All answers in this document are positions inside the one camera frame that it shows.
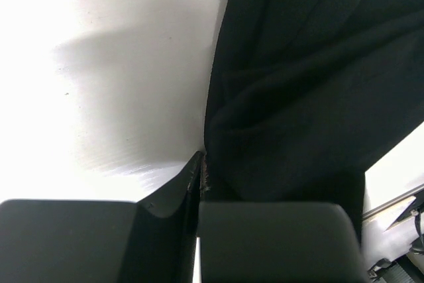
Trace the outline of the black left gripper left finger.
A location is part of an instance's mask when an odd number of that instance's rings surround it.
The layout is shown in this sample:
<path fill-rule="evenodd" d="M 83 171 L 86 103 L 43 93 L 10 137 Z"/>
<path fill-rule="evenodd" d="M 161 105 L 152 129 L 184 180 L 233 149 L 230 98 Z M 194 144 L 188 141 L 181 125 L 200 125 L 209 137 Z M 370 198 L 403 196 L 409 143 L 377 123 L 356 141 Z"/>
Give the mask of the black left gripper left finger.
<path fill-rule="evenodd" d="M 1 204 L 2 282 L 191 282 L 203 155 L 133 202 Z"/>

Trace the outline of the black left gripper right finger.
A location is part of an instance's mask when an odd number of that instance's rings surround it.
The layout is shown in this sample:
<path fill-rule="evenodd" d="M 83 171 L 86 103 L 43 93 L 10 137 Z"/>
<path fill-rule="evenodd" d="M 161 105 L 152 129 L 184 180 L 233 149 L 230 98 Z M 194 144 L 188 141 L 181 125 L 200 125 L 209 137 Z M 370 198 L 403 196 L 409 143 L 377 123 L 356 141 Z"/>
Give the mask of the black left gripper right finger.
<path fill-rule="evenodd" d="M 284 201 L 244 201 L 201 167 L 203 282 L 366 282 L 365 177 L 342 172 Z"/>

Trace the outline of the black skirt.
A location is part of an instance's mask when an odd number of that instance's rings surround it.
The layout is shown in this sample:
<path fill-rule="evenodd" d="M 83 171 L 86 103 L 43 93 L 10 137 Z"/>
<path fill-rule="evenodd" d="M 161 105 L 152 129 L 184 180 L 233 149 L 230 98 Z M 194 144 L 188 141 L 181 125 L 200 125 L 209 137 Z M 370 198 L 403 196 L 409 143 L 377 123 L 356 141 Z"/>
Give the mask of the black skirt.
<path fill-rule="evenodd" d="M 209 201 L 324 201 L 423 122 L 423 0 L 228 0 L 205 116 Z"/>

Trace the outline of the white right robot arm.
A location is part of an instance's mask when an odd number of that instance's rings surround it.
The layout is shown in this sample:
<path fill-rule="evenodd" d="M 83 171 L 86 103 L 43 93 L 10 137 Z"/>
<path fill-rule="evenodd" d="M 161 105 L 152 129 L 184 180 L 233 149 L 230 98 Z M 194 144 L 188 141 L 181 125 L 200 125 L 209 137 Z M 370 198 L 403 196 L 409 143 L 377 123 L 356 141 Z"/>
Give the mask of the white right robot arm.
<path fill-rule="evenodd" d="M 408 254 L 423 254 L 423 192 L 402 195 L 380 205 L 366 200 L 362 221 L 362 253 L 371 282 L 387 282 Z"/>

